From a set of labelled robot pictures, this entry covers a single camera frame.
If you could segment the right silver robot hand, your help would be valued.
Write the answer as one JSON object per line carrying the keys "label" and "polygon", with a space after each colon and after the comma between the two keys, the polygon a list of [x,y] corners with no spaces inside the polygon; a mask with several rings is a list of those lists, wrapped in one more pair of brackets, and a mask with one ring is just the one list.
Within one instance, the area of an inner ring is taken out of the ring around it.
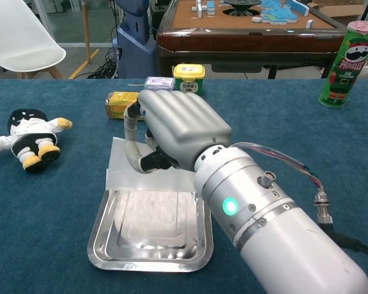
{"label": "right silver robot hand", "polygon": [[[148,129],[147,145],[152,153],[143,156],[137,147],[137,122]],[[209,147],[231,143],[232,128],[199,95],[192,92],[143,90],[124,111],[125,153],[139,173],[170,167],[194,171],[198,157]]]}

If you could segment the white paper sheet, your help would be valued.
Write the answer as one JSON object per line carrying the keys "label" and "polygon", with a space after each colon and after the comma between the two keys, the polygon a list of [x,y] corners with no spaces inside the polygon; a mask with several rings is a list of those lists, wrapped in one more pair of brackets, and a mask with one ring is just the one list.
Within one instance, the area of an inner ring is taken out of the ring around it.
{"label": "white paper sheet", "polygon": [[194,173],[171,167],[141,174],[131,167],[125,154],[126,140],[114,137],[107,168],[107,190],[194,192]]}

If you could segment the stainless steel tray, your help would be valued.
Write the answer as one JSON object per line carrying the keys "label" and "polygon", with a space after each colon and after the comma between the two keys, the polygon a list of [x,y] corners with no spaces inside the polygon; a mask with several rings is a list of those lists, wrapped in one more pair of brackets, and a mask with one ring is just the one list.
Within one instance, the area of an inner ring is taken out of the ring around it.
{"label": "stainless steel tray", "polygon": [[107,190],[87,253],[102,270],[197,271],[213,254],[211,213],[194,192]]}

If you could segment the green jar with yellow lid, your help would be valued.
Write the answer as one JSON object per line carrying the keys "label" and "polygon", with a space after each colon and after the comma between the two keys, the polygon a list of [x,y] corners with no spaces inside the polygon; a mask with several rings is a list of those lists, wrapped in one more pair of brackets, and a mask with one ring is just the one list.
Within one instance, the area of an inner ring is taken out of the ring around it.
{"label": "green jar with yellow lid", "polygon": [[176,90],[200,95],[205,77],[201,64],[178,64],[174,67]]}

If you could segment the small clear purple box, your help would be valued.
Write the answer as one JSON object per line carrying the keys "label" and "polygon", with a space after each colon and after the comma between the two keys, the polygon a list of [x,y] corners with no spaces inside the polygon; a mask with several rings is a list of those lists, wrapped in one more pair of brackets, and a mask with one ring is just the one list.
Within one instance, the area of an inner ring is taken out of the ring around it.
{"label": "small clear purple box", "polygon": [[171,77],[147,77],[144,89],[173,91],[175,90],[175,79]]}

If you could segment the tea bottle with yellow label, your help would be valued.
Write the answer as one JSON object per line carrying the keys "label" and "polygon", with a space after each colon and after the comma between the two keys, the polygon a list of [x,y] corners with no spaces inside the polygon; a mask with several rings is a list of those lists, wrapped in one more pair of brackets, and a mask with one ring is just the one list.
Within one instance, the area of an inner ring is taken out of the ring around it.
{"label": "tea bottle with yellow label", "polygon": [[137,101],[138,92],[114,91],[105,98],[105,112],[112,119],[124,119],[126,107]]}

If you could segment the brown mahjong table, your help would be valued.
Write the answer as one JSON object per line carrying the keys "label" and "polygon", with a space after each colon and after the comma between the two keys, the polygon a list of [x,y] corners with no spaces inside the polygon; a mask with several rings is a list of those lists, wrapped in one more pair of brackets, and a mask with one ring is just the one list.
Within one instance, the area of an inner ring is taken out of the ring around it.
{"label": "brown mahjong table", "polygon": [[[251,17],[223,13],[215,1],[214,16],[198,18],[191,11],[195,0],[171,0],[161,20],[156,41],[159,68],[164,76],[180,63],[219,64],[230,72],[249,66],[269,66],[269,78],[287,66],[330,68],[343,41],[346,27],[310,9],[307,17],[284,26],[254,23]],[[307,21],[312,19],[310,29]]]}

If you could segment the cluster of standing mahjong tiles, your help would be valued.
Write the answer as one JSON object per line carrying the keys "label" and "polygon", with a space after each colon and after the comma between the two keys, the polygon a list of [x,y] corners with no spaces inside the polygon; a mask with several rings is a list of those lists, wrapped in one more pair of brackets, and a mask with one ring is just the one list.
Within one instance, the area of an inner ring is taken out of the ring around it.
{"label": "cluster of standing mahjong tiles", "polygon": [[191,6],[191,11],[196,13],[198,18],[206,16],[214,16],[216,12],[216,5],[214,0],[206,0],[205,3],[202,0],[195,0],[195,5]]}

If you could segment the black mahjong table centre dial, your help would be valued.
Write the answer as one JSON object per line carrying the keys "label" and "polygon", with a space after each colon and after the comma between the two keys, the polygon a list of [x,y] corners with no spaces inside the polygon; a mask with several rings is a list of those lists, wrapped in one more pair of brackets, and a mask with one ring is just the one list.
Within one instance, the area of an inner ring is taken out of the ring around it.
{"label": "black mahjong table centre dial", "polygon": [[231,6],[223,11],[224,14],[235,17],[253,17],[260,14],[259,11],[251,9],[261,3],[261,0],[223,0],[225,4]]}

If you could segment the orange wooden pole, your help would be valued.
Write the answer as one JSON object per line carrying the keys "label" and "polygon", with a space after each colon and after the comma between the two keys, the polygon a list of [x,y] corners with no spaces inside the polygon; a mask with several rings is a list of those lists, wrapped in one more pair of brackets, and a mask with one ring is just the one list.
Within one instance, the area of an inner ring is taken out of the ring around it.
{"label": "orange wooden pole", "polygon": [[90,30],[88,24],[88,9],[86,0],[81,0],[82,6],[82,21],[83,21],[83,33],[85,38],[85,48],[86,48],[86,61],[88,64],[91,63],[91,48],[90,48]]}

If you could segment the pile of blue mahjong tiles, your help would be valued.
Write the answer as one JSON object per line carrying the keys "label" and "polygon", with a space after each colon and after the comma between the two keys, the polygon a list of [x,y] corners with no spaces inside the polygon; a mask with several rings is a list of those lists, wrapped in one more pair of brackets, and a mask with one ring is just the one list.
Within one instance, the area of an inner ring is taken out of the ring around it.
{"label": "pile of blue mahjong tiles", "polygon": [[262,23],[287,25],[298,21],[298,16],[292,11],[291,4],[283,4],[282,0],[261,0],[260,7]]}

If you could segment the black white yellow plush doll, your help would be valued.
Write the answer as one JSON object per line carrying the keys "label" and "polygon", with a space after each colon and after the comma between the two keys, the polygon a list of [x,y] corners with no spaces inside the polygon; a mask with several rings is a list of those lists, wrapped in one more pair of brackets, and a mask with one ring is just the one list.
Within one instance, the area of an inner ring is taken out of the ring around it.
{"label": "black white yellow plush doll", "polygon": [[38,109],[16,109],[8,118],[9,134],[0,136],[0,151],[11,151],[24,171],[37,173],[44,169],[46,163],[59,158],[61,150],[57,146],[57,133],[72,126],[72,121],[66,118],[49,120]]}

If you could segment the green Pringles can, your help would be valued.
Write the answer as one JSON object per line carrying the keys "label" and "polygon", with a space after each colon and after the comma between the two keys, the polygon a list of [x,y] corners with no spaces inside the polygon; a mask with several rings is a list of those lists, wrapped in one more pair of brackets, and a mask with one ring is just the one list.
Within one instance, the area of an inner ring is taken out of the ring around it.
{"label": "green Pringles can", "polygon": [[341,43],[318,101],[332,108],[345,105],[368,60],[368,21],[352,21]]}

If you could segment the row of blue mahjong tiles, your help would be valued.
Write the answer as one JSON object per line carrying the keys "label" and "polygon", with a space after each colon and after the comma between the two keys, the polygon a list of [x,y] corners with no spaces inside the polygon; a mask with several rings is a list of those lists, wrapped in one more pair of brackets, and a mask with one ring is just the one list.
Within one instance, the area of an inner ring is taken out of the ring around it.
{"label": "row of blue mahjong tiles", "polygon": [[295,10],[304,17],[307,17],[309,14],[310,7],[298,0],[285,0],[285,4],[290,5],[292,10]]}

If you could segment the white chair with wooden legs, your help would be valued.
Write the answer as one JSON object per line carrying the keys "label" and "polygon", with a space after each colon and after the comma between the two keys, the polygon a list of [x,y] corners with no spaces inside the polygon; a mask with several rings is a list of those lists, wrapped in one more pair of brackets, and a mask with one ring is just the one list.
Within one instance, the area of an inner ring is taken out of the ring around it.
{"label": "white chair with wooden legs", "polygon": [[48,72],[63,79],[57,65],[66,57],[24,0],[0,0],[0,67],[18,79]]}

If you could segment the cardboard box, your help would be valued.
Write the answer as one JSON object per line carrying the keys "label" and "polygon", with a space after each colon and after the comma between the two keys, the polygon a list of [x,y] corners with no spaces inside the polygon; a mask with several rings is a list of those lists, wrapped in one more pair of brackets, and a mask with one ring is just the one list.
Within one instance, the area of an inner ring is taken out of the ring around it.
{"label": "cardboard box", "polygon": [[358,16],[365,11],[364,0],[312,0],[312,3],[329,17]]}

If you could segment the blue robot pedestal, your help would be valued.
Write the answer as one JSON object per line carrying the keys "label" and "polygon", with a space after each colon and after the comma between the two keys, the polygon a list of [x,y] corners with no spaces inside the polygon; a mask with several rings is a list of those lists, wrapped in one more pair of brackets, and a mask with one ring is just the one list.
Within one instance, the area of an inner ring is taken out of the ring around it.
{"label": "blue robot pedestal", "polygon": [[119,78],[147,78],[158,71],[157,44],[150,36],[149,0],[114,0],[125,15],[117,29]]}

